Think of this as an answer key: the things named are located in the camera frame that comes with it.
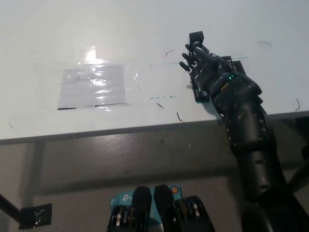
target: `table surface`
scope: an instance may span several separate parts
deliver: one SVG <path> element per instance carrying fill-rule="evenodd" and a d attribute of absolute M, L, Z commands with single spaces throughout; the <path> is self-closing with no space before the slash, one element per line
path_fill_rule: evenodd
<path fill-rule="evenodd" d="M 305 0 L 5 1 L 0 140 L 145 131 L 179 125 L 178 116 L 184 125 L 215 122 L 177 64 L 200 30 L 211 51 L 241 60 L 268 115 L 309 115 L 308 8 Z M 126 104 L 57 110 L 65 70 L 85 61 L 123 65 Z"/>

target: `transparent plastic film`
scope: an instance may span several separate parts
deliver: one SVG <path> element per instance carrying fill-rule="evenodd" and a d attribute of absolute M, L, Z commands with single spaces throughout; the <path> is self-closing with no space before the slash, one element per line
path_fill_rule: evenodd
<path fill-rule="evenodd" d="M 129 60 L 96 59 L 95 46 L 84 60 L 63 71 L 58 110 L 103 108 L 141 101 L 138 72 Z"/>

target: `robotic hand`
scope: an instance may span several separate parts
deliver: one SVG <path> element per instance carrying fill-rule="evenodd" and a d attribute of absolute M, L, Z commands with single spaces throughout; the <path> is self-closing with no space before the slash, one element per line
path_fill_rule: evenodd
<path fill-rule="evenodd" d="M 200 36 L 200 33 L 191 33 L 190 39 L 194 39 L 196 34 Z M 185 45 L 189 51 L 189 54 L 183 53 L 187 64 L 180 62 L 180 65 L 194 78 L 197 86 L 210 95 L 220 116 L 224 118 L 229 104 L 243 97 L 249 97 L 260 105 L 263 102 L 258 97 L 262 93 L 261 88 L 238 72 L 232 61 L 210 52 L 201 42 L 191 40 L 190 45 Z"/>

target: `black bracket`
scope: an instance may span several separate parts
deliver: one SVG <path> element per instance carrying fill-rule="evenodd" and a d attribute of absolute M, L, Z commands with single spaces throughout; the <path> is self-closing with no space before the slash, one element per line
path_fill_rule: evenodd
<path fill-rule="evenodd" d="M 19 224 L 20 230 L 52 224 L 52 204 L 22 208 L 20 210 L 25 223 Z"/>

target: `plastic sheet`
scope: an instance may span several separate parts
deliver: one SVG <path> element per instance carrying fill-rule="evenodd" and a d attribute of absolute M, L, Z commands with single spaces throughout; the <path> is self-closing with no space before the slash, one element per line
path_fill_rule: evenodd
<path fill-rule="evenodd" d="M 64 71 L 59 109 L 125 104 L 126 93 L 121 64 L 80 63 Z"/>

